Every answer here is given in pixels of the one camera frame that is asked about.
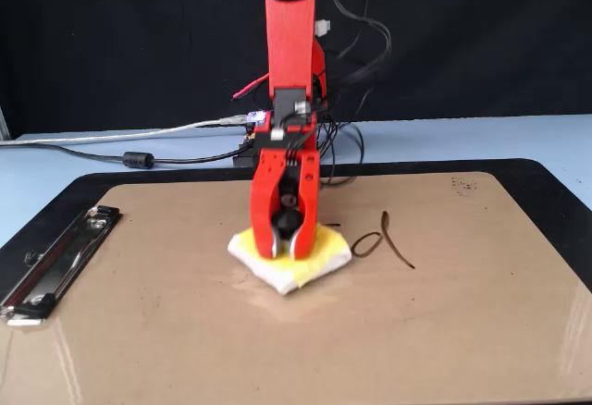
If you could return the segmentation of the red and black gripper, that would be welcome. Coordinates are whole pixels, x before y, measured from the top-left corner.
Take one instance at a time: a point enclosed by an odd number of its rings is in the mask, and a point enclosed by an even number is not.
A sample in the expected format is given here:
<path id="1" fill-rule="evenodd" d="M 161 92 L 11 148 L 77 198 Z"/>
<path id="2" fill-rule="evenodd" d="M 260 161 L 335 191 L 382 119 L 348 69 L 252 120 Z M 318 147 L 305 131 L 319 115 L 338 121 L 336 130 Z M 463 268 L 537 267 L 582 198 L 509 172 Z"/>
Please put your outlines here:
<path id="1" fill-rule="evenodd" d="M 255 172 L 250 196 L 254 243 L 263 258 L 278 253 L 272 216 L 279 195 L 299 195 L 302 224 L 290 240 L 290 256 L 306 259 L 315 244 L 319 192 L 319 152 L 315 117 L 267 117 L 255 127 Z"/>

